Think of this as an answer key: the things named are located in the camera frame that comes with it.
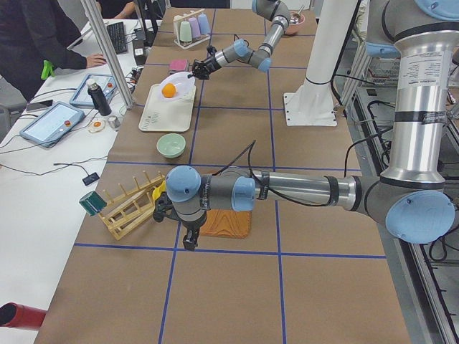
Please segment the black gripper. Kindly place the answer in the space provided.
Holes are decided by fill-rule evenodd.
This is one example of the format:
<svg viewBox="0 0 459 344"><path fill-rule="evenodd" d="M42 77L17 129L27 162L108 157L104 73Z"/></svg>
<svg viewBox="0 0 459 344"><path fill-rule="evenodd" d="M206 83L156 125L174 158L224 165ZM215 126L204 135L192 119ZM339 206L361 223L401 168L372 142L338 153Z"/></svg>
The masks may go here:
<svg viewBox="0 0 459 344"><path fill-rule="evenodd" d="M207 220L207 211L200 208L197 198L173 202L163 191L155 200L153 220L162 222L165 218L180 221L185 226L187 232L182 240L183 246L187 251L194 251L198 247L200 229Z"/></svg>
<svg viewBox="0 0 459 344"><path fill-rule="evenodd" d="M208 80L209 76L219 69L219 63L215 55L211 55L205 60L194 60L191 66L191 73L187 75L187 78L197 78L199 80Z"/></svg>

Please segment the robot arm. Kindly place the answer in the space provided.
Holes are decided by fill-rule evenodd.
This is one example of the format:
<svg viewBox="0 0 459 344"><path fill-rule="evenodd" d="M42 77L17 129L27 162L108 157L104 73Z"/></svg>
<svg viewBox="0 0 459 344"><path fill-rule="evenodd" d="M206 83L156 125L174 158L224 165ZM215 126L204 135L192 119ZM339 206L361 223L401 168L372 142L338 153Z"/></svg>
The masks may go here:
<svg viewBox="0 0 459 344"><path fill-rule="evenodd" d="M239 61L261 72L267 72L272 64L275 47L290 26L290 10L283 1L253 1L252 11L270 22L264 39L257 46L251 46L246 39L235 39L223 49L209 45L208 57L194 60L187 77L208 80L209 76L223 67Z"/></svg>
<svg viewBox="0 0 459 344"><path fill-rule="evenodd" d="M368 216L393 237L427 244L447 234L457 211L437 169L448 120L448 73L458 44L456 1L372 1L367 43L400 55L388 166L378 176L314 176L226 166L202 174L177 166L166 175L153 219L186 229L184 248L198 245L212 210L250 211L268 198L309 208L339 206Z"/></svg>

